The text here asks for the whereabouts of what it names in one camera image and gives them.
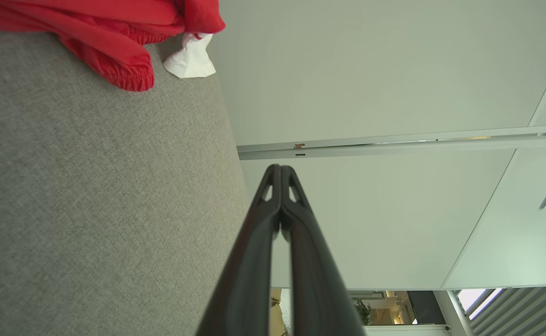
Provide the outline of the grey fabric sofa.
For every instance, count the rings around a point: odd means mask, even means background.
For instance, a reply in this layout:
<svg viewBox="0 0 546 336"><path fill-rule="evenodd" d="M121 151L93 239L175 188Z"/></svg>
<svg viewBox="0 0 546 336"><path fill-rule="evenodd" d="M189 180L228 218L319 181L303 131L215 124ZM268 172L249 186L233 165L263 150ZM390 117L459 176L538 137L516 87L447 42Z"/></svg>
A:
<svg viewBox="0 0 546 336"><path fill-rule="evenodd" d="M215 75L110 85L0 31L0 336L194 336L246 215Z"/></svg>

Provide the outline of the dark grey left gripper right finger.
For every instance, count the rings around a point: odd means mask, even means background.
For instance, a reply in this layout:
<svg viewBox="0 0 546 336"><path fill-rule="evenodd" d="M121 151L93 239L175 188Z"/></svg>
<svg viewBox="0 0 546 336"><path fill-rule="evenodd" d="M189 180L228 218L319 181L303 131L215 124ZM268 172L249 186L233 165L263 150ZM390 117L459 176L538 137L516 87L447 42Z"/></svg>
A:
<svg viewBox="0 0 546 336"><path fill-rule="evenodd" d="M281 231L291 251L292 336L365 336L294 168L281 167Z"/></svg>

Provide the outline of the red shorts with white stripe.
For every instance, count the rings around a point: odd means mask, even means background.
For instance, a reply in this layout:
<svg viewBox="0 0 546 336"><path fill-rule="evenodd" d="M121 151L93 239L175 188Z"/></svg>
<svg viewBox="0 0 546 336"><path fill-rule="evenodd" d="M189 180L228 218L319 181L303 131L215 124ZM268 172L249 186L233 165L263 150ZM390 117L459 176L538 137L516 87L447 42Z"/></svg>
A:
<svg viewBox="0 0 546 336"><path fill-rule="evenodd" d="M91 70L127 91L155 84L145 49L183 32L185 0L0 0L0 30L49 32Z"/></svg>

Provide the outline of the black wall screen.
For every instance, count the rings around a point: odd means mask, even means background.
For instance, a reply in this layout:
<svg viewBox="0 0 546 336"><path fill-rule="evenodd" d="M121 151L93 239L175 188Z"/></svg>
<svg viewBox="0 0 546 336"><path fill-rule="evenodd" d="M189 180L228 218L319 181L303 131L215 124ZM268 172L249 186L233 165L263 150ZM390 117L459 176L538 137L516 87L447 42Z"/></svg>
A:
<svg viewBox="0 0 546 336"><path fill-rule="evenodd" d="M445 325L443 312L433 291L408 291L417 324Z"/></svg>

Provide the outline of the red Bulls 23 jersey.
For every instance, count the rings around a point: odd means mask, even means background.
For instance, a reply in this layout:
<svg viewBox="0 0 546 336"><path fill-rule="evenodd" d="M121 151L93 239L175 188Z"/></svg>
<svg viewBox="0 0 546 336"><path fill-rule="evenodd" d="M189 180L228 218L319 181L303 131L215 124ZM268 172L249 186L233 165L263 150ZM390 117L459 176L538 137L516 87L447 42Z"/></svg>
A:
<svg viewBox="0 0 546 336"><path fill-rule="evenodd" d="M215 34L225 29L220 0L174 0L183 18L181 49L168 56L164 68L178 78L206 78L216 73L207 53Z"/></svg>

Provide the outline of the grey window blinds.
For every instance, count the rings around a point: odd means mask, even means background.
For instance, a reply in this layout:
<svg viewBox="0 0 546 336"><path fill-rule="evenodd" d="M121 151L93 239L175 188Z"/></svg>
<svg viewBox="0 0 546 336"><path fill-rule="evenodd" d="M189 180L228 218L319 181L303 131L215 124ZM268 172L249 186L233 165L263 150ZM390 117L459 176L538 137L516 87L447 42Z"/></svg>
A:
<svg viewBox="0 0 546 336"><path fill-rule="evenodd" d="M546 287L450 291L474 336L546 336Z"/></svg>

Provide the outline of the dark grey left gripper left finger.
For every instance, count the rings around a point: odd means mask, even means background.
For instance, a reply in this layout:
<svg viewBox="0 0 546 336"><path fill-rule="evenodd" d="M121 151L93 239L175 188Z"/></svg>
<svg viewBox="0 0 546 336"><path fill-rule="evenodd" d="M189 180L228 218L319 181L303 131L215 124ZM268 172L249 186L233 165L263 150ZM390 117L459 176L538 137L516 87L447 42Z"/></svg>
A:
<svg viewBox="0 0 546 336"><path fill-rule="evenodd" d="M280 227L281 166L256 190L196 336L269 336L272 244Z"/></svg>

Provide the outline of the silver metal partition rail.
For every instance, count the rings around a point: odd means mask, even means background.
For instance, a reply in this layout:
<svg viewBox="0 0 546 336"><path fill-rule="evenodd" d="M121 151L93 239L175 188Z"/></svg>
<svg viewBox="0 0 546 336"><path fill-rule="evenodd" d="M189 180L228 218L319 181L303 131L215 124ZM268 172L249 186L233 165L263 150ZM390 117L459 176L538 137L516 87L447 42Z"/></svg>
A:
<svg viewBox="0 0 546 336"><path fill-rule="evenodd" d="M533 147L546 147L546 126L243 145L237 153L241 160L280 160Z"/></svg>

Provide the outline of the green potted plant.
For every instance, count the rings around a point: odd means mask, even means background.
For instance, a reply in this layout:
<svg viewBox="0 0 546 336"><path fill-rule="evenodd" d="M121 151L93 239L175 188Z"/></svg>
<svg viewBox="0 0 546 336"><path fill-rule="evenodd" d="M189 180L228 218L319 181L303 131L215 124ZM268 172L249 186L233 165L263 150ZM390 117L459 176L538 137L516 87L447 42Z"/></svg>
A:
<svg viewBox="0 0 546 336"><path fill-rule="evenodd" d="M371 325L375 317L375 312L371 306L369 304L365 304L365 302L363 302L361 299L356 299L354 301L354 306L358 315L360 316L362 324L364 326Z"/></svg>

